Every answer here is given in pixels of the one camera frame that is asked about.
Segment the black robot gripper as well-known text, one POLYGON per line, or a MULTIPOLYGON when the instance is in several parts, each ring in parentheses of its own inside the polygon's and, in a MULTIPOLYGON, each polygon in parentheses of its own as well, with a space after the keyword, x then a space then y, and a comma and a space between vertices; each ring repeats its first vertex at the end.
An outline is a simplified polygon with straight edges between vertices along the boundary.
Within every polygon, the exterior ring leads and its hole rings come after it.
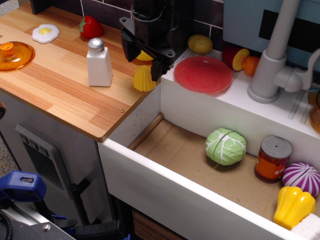
POLYGON ((151 80, 158 79, 173 67, 176 55, 170 42, 170 33, 178 28, 179 21, 173 0, 135 0, 131 17, 121 17, 121 43, 128 62, 144 51, 154 59, 151 80))

